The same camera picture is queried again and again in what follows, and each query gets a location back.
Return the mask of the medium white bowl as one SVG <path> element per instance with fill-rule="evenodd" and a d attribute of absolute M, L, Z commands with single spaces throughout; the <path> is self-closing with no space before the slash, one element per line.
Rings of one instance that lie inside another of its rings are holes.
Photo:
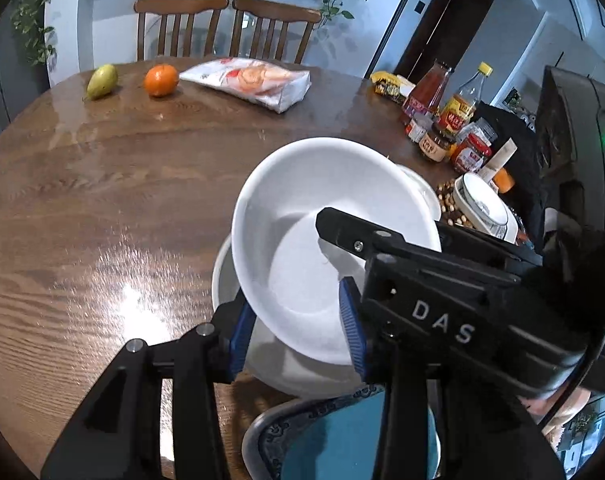
<path fill-rule="evenodd" d="M 364 282 L 364 262 L 317 234 L 325 207 L 384 226 L 414 245 L 440 250 L 417 186 L 393 162 L 343 139 L 301 140 L 252 171 L 235 205 L 232 256 L 240 288 L 267 328 L 307 358 L 351 362 L 338 284 Z"/>

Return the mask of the small white ramekin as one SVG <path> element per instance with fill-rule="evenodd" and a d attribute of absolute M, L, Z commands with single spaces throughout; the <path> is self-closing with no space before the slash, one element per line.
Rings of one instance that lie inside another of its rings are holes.
<path fill-rule="evenodd" d="M 409 167 L 400 164 L 398 164 L 398 167 L 417 186 L 419 194 L 421 194 L 421 197 L 423 197 L 423 200 L 427 204 L 433 220 L 440 221 L 441 205 L 431 185 L 422 176 L 417 174 L 416 171 L 409 169 Z"/>

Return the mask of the wooden bead trivet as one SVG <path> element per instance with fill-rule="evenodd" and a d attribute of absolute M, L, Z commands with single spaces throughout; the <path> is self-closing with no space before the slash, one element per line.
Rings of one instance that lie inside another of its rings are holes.
<path fill-rule="evenodd" d="M 455 180 L 451 179 L 437 186 L 436 194 L 440 205 L 441 221 L 447 223 L 448 226 L 464 226 L 466 229 L 473 230 L 473 223 L 455 203 L 454 183 Z"/>

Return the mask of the dark lid sauce jar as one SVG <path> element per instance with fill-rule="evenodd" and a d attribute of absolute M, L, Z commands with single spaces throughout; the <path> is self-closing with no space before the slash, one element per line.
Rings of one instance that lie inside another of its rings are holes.
<path fill-rule="evenodd" d="M 421 154 L 432 162 L 442 162 L 449 153 L 451 145 L 451 136 L 443 133 L 436 126 L 427 130 L 421 141 L 418 142 Z"/>

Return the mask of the white oval floral dish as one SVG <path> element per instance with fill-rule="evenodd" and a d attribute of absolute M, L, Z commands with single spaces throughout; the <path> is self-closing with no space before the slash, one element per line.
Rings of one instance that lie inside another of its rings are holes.
<path fill-rule="evenodd" d="M 516 244 L 518 224 L 514 214 L 478 174 L 467 172 L 455 179 L 453 198 L 476 230 Z"/>

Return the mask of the left patterned rectangular plate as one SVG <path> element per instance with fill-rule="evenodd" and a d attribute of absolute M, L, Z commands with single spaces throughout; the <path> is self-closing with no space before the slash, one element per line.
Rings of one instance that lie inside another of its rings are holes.
<path fill-rule="evenodd" d="M 365 386 L 340 398 L 293 400 L 258 416 L 242 455 L 252 479 L 369 479 L 386 391 Z"/>

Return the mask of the red lid chili jar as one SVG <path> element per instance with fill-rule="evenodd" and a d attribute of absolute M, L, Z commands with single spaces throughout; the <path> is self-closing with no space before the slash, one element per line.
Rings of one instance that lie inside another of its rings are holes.
<path fill-rule="evenodd" d="M 483 137 L 476 133 L 468 133 L 457 144 L 451 156 L 451 162 L 459 174 L 466 174 L 467 172 L 477 172 L 490 156 L 490 145 L 483 140 Z"/>

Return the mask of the teal blue plate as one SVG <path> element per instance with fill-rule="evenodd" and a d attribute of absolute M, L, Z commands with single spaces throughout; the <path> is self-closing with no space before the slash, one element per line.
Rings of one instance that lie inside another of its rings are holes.
<path fill-rule="evenodd" d="M 373 477 L 386 392 L 366 387 L 306 408 L 301 433 L 287 445 L 283 479 Z"/>

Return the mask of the orange fruit behind jars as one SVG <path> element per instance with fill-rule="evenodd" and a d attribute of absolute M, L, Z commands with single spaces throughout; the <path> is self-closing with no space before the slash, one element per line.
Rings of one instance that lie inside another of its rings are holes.
<path fill-rule="evenodd" d="M 492 178 L 492 181 L 493 181 L 494 185 L 496 186 L 497 192 L 499 194 L 505 194 L 505 193 L 511 191 L 511 189 L 515 185 L 514 178 L 508 173 L 508 171 L 505 168 L 501 168 L 501 169 L 497 170 L 496 174 Z"/>

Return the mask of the yellow snack packet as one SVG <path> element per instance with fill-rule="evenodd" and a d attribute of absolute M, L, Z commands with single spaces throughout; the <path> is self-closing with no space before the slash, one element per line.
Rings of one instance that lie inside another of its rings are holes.
<path fill-rule="evenodd" d="M 403 76 L 394 75 L 384 70 L 372 73 L 369 80 L 372 82 L 376 94 L 399 105 L 405 102 L 415 88 L 415 84 L 412 84 Z"/>

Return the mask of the white snack bag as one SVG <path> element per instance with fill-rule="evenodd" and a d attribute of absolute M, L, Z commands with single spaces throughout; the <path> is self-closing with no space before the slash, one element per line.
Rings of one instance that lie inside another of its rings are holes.
<path fill-rule="evenodd" d="M 180 73 L 180 79 L 282 114 L 311 88 L 308 70 L 287 70 L 253 58 L 218 58 Z"/>

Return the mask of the right wooden chair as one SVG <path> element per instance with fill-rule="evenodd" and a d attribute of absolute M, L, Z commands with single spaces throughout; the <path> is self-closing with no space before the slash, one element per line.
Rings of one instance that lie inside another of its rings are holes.
<path fill-rule="evenodd" d="M 321 21 L 318 10 L 270 0 L 232 0 L 235 11 L 229 56 L 240 56 L 243 23 L 246 15 L 256 19 L 249 56 L 261 60 L 283 61 L 291 24 L 304 24 L 294 63 L 301 65 L 312 30 Z"/>

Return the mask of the wooden chair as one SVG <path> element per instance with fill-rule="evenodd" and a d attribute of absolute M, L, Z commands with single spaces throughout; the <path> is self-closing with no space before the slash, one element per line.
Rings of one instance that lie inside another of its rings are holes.
<path fill-rule="evenodd" d="M 294 63 L 301 65 L 312 30 L 321 21 L 318 10 L 270 0 L 232 0 L 235 11 L 229 56 L 240 56 L 243 23 L 246 15 L 256 19 L 249 56 L 261 60 L 283 61 L 291 24 L 304 24 Z"/>
<path fill-rule="evenodd" d="M 150 14 L 159 18 L 156 55 L 168 54 L 177 58 L 181 53 L 183 58 L 189 58 L 193 50 L 196 18 L 199 14 L 209 13 L 203 55 L 213 55 L 221 13 L 229 4 L 230 0 L 136 0 L 133 3 L 138 17 L 136 59 L 145 60 L 146 18 Z"/>

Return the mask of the orange tangerine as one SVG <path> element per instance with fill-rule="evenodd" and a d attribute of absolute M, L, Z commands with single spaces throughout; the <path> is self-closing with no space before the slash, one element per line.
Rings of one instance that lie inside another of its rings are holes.
<path fill-rule="evenodd" d="M 179 72 L 171 65 L 159 64 L 145 75 L 143 86 L 152 98 L 170 96 L 179 83 Z"/>

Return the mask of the green pear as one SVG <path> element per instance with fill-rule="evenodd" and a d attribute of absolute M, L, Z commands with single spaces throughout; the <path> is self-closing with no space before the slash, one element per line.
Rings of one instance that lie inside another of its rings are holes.
<path fill-rule="evenodd" d="M 106 64 L 98 68 L 91 76 L 86 87 L 86 97 L 89 100 L 101 99 L 107 96 L 118 84 L 118 72 L 115 65 Z"/>

